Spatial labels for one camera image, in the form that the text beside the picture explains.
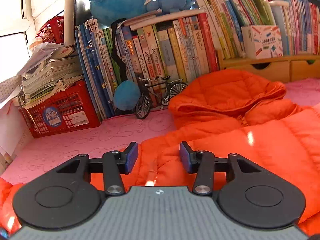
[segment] blue plush ball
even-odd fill
[[[115,107],[122,110],[133,109],[140,98],[140,90],[137,84],[126,80],[122,82],[115,91],[113,103]]]

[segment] red plastic basket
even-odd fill
[[[84,81],[78,81],[66,91],[23,111],[35,138],[100,125]]]
[[[36,37],[40,37],[43,42],[64,43],[63,18],[63,16],[56,16],[47,21],[38,31]]]

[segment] gray ribbed surface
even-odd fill
[[[164,191],[158,195],[157,190]],[[109,198],[94,218],[59,232],[24,227],[13,240],[305,240],[297,228],[257,231],[242,228],[220,213],[208,197],[186,187],[132,187]]]

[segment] metal screw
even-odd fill
[[[210,188],[206,185],[196,186],[195,190],[197,193],[200,193],[200,194],[206,194],[206,193],[210,192]]]
[[[118,185],[112,185],[110,187],[108,187],[107,191],[111,194],[119,194],[121,193],[123,190],[120,186]]]

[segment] miniature bicycle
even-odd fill
[[[170,79],[170,76],[165,76],[161,78],[164,82],[160,82],[154,85],[149,85],[149,82],[155,81],[158,78],[159,78],[158,76],[156,76],[154,79],[139,78],[139,80],[144,81],[145,84],[141,86],[141,97],[139,98],[139,101],[135,107],[135,112],[138,119],[145,119],[150,113],[150,110],[152,108],[152,101],[150,98],[150,94],[161,99],[161,104],[163,106],[167,106],[169,105],[170,98],[180,94],[188,86],[187,84],[182,82],[182,79],[177,79],[169,83],[168,80]],[[163,84],[165,84],[164,97],[160,98],[159,95],[149,91],[149,88],[163,85]]]

